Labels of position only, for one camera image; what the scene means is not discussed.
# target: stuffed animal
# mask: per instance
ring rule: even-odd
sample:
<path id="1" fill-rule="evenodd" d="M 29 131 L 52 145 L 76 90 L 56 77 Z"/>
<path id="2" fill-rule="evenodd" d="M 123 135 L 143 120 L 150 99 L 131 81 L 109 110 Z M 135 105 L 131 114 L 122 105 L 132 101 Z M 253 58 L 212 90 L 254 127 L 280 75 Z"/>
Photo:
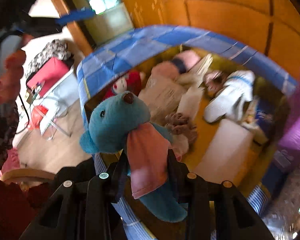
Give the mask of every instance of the stuffed animal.
<path id="1" fill-rule="evenodd" d="M 179 222 L 187 212 L 173 197 L 168 181 L 167 156 L 172 136 L 166 128 L 149 121 L 146 104 L 126 91 L 94 109 L 80 145 L 90 154 L 115 154 L 124 149 L 133 197 L 160 220 Z"/>
<path id="2" fill-rule="evenodd" d="M 119 93 L 130 91 L 135 95 L 139 95 L 142 88 L 142 81 L 144 80 L 146 74 L 136 70 L 131 70 L 124 76 L 119 78 L 112 87 L 108 89 L 103 100 L 113 97 Z"/>
<path id="3" fill-rule="evenodd" d="M 251 70 L 237 70 L 230 74 L 223 89 L 205 108 L 204 119 L 212 123 L 226 115 L 232 121 L 240 121 L 244 103 L 252 101 L 254 78 Z"/>
<path id="4" fill-rule="evenodd" d="M 200 60 L 198 54 L 193 50 L 185 50 L 177 55 L 171 61 L 164 61 L 152 68 L 153 75 L 161 75 L 172 80 L 177 79 L 180 74 L 188 72 Z"/>
<path id="5" fill-rule="evenodd" d="M 189 151 L 189 145 L 193 144 L 198 137 L 197 126 L 188 116 L 176 112 L 168 114 L 165 121 L 167 122 L 165 128 L 172 134 L 173 152 L 177 161 L 181 161 L 182 156 Z"/>
<path id="6" fill-rule="evenodd" d="M 227 81 L 228 75 L 220 70 L 212 70 L 204 76 L 204 83 L 207 87 L 207 95 L 214 98 L 216 94 L 223 88 Z"/>

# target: teddy bear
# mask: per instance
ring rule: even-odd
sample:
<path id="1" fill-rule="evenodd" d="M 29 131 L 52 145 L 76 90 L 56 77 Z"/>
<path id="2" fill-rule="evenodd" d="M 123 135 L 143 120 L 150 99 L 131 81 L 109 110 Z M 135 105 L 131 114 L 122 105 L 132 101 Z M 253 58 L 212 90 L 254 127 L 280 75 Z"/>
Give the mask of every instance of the teddy bear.
<path id="1" fill-rule="evenodd" d="M 179 222 L 187 211 L 173 197 L 167 157 L 172 136 L 150 122 L 146 104 L 126 91 L 101 102 L 92 112 L 80 145 L 89 153 L 115 154 L 124 150 L 129 162 L 132 196 L 157 218 Z"/>

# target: metal rivet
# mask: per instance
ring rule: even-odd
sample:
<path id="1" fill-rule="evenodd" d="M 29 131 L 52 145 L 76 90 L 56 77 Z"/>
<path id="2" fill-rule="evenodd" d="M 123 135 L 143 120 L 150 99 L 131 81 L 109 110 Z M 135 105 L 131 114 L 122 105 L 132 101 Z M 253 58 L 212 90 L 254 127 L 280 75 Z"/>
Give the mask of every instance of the metal rivet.
<path id="1" fill-rule="evenodd" d="M 233 184 L 232 184 L 231 181 L 226 180 L 226 181 L 224 181 L 224 182 L 222 183 L 222 185 L 223 185 L 224 187 L 231 188 Z"/>
<path id="2" fill-rule="evenodd" d="M 191 172 L 187 174 L 187 177 L 188 179 L 195 179 L 197 177 L 197 174 Z"/>
<path id="3" fill-rule="evenodd" d="M 101 174 L 99 175 L 99 178 L 100 178 L 100 179 L 107 179 L 108 177 L 109 177 L 109 174 L 106 173 L 106 172 L 103 172 L 103 173 L 101 173 Z"/>
<path id="4" fill-rule="evenodd" d="M 66 180 L 66 181 L 63 183 L 63 186 L 64 186 L 64 187 L 71 187 L 71 186 L 72 186 L 72 181 L 71 181 L 71 180 Z"/>

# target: pink towel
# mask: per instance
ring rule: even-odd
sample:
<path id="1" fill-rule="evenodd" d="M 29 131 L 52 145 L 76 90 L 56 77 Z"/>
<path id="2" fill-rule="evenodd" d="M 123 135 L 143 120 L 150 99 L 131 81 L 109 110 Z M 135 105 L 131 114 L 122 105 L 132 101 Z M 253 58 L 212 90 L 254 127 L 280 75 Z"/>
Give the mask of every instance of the pink towel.
<path id="1" fill-rule="evenodd" d="M 131 171 L 132 196 L 137 199 L 168 179 L 167 157 L 170 142 L 151 123 L 143 123 L 128 134 L 127 156 Z"/>

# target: red stuffed toy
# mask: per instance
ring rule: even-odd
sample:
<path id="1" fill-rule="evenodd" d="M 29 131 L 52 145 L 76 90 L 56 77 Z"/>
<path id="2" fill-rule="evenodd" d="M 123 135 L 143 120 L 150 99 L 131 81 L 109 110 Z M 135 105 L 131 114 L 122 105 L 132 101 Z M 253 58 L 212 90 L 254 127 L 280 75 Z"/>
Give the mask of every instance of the red stuffed toy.
<path id="1" fill-rule="evenodd" d="M 138 96 L 142 88 L 142 80 L 144 77 L 145 74 L 143 72 L 135 70 L 129 71 L 127 74 L 119 78 L 112 87 L 109 88 L 103 97 L 103 100 L 125 91 L 130 91 Z"/>

